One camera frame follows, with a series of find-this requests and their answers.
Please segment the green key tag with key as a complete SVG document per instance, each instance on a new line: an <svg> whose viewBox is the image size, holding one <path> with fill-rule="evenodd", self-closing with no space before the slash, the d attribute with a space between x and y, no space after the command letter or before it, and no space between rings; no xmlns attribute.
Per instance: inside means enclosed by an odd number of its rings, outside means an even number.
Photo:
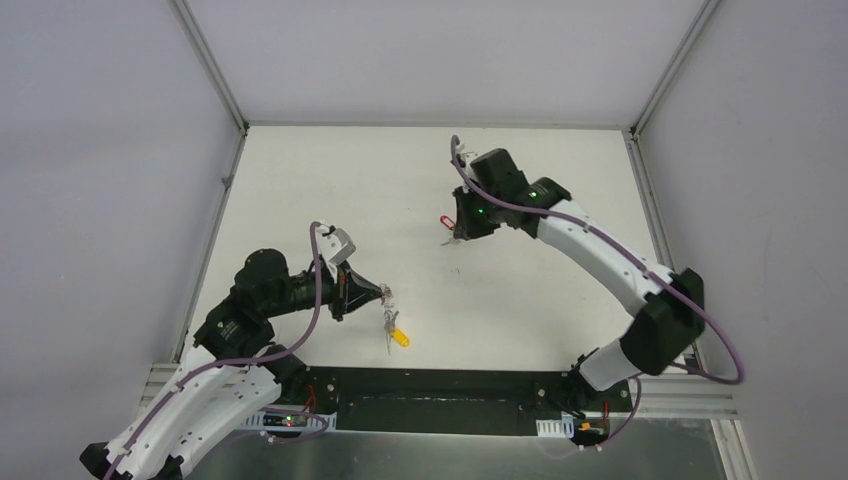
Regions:
<svg viewBox="0 0 848 480"><path fill-rule="evenodd" d="M463 239L450 236L447 240L441 243L441 246L461 245L462 243L464 243Z"/></svg>

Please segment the red key tag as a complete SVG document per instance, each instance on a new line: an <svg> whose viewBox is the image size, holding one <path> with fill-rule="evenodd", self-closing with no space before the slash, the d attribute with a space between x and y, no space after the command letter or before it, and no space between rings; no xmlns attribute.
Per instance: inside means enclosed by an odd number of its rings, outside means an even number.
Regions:
<svg viewBox="0 0 848 480"><path fill-rule="evenodd" d="M441 223L441 224L442 224L442 225L443 225L443 226L444 226L444 227L445 227L448 231L453 232L453 231L455 230L455 228L456 228L456 223L455 223L455 221L454 221L451 217L449 217L449 216L447 216L447 215L442 215L442 216L439 218L439 221L440 221L440 223Z"/></svg>

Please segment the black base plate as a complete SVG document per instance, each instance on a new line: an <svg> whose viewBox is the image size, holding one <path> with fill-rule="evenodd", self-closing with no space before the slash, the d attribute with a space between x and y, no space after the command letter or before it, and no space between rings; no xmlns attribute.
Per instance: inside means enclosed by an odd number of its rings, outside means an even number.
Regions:
<svg viewBox="0 0 848 480"><path fill-rule="evenodd" d="M559 372L308 367L281 398L344 431L531 436L566 391Z"/></svg>

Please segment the yellow key tag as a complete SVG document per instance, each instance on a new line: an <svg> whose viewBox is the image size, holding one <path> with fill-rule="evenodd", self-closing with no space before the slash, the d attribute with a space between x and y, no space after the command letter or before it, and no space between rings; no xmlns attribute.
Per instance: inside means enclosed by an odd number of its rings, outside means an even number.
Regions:
<svg viewBox="0 0 848 480"><path fill-rule="evenodd" d="M394 328L390 331L389 338L392 342L394 342L401 348L408 348L410 346L409 337L398 328Z"/></svg>

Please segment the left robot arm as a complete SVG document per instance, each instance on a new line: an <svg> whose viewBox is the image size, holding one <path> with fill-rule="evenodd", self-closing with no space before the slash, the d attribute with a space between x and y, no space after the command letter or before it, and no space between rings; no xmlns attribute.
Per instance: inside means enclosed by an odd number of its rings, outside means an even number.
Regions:
<svg viewBox="0 0 848 480"><path fill-rule="evenodd" d="M272 318L326 306L340 321L387 292L347 262L292 275L281 252L253 252L143 416L118 437L88 445L82 465L97 479L186 478L255 412L303 396L307 367L274 343Z"/></svg>

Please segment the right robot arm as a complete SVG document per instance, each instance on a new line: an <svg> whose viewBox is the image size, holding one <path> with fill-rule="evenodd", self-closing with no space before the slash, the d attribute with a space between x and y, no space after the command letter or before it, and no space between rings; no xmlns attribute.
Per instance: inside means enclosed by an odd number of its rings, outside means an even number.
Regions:
<svg viewBox="0 0 848 480"><path fill-rule="evenodd" d="M595 224L557 182L529 182L505 149L473 160L457 151L451 156L463 178L452 193L456 239L482 238L503 225L521 230L573 260L633 317L618 339L569 372L573 405L593 409L618 381L662 374L704 332L706 323L695 311L704 305L704 282L694 270L674 271L644 259Z"/></svg>

